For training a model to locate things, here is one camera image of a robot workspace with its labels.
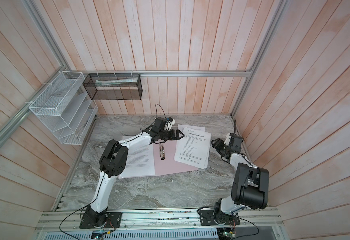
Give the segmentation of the metal folder clip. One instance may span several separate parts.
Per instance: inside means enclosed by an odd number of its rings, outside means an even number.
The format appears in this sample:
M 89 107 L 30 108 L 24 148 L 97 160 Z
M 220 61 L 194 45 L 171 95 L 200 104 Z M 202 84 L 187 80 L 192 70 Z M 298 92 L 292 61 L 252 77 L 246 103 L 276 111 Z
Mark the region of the metal folder clip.
M 159 155 L 161 160 L 165 160 L 165 149 L 163 144 L 159 144 Z

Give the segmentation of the printed paper sheets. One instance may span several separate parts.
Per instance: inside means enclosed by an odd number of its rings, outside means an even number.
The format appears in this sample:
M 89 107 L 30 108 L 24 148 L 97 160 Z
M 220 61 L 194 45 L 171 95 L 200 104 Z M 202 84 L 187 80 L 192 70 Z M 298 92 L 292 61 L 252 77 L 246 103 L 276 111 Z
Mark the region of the printed paper sheets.
M 174 160 L 199 169 L 208 167 L 211 133 L 205 127 L 179 125 L 185 137 L 177 142 Z

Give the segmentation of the printed paper sheet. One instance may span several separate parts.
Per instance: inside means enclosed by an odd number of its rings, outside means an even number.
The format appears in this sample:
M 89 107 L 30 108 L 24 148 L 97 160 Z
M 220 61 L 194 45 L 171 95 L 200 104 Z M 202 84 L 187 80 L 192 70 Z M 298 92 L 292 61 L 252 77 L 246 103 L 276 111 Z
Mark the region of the printed paper sheet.
M 141 133 L 119 143 L 128 148 L 126 167 L 119 175 L 120 179 L 155 175 L 153 145 L 149 134 Z

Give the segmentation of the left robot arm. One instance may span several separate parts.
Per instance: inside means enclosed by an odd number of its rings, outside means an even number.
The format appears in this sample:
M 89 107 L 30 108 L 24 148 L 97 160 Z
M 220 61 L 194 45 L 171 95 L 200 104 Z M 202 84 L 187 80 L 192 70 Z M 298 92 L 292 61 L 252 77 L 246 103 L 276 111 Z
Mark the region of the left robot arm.
M 173 118 L 155 118 L 153 124 L 126 140 L 110 140 L 100 157 L 100 177 L 94 197 L 81 217 L 80 229 L 100 229 L 107 225 L 108 199 L 118 176 L 125 170 L 128 153 L 152 144 L 178 141 L 185 134 L 172 126 Z

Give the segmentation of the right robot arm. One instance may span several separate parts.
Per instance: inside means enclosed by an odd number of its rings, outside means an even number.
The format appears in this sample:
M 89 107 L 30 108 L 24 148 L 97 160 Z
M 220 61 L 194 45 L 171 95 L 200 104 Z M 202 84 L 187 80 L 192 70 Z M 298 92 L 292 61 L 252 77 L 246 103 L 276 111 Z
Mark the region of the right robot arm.
M 224 161 L 236 170 L 231 195 L 218 200 L 214 207 L 214 221 L 219 225 L 232 223 L 240 210 L 263 210 L 268 204 L 269 171 L 256 166 L 242 153 L 243 140 L 230 133 L 225 140 L 211 141 Z

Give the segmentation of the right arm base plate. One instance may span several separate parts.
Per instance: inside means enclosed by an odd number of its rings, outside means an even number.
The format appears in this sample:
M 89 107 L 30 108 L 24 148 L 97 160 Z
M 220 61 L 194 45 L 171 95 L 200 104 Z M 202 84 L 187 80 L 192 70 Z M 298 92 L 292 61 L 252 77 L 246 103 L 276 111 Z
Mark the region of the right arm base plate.
M 221 212 L 215 213 L 214 210 L 201 209 L 197 213 L 200 216 L 202 226 L 236 226 L 240 225 L 240 219 Z

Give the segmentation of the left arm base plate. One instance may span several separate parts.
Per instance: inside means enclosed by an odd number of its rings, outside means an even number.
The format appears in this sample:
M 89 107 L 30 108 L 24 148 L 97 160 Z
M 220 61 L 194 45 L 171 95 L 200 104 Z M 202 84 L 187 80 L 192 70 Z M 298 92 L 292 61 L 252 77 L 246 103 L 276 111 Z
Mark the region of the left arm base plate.
M 85 213 L 82 216 L 79 229 L 117 229 L 121 224 L 122 212 L 109 212 L 97 214 Z

